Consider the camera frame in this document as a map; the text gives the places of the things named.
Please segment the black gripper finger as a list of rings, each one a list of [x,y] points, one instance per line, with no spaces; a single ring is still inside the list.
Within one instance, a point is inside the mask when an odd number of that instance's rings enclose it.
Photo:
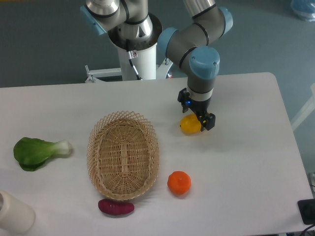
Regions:
[[[190,95],[190,93],[187,91],[186,88],[179,91],[177,100],[178,100],[178,102],[181,103],[183,113],[187,112],[189,107],[190,107],[189,95]]]
[[[201,132],[204,130],[209,131],[215,126],[216,116],[212,113],[204,112],[202,114],[197,114],[196,117],[201,124]]]

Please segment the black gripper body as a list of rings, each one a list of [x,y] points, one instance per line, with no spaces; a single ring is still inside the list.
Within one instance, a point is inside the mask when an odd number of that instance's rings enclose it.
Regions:
[[[185,112],[187,112],[189,109],[192,110],[198,117],[211,117],[209,115],[207,109],[210,104],[210,98],[204,101],[195,101],[191,98],[185,99]]]

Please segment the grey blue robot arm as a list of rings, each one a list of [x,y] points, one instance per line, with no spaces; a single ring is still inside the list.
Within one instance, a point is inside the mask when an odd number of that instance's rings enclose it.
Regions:
[[[149,12],[146,0],[88,0],[80,11],[99,35],[108,34],[117,48],[122,79],[166,78],[169,66],[157,64],[157,52],[188,77],[178,94],[184,112],[192,111],[201,130],[215,126],[216,117],[207,111],[220,69],[219,53],[211,43],[233,26],[231,13],[213,0],[187,0],[192,24],[183,30],[164,29]]]

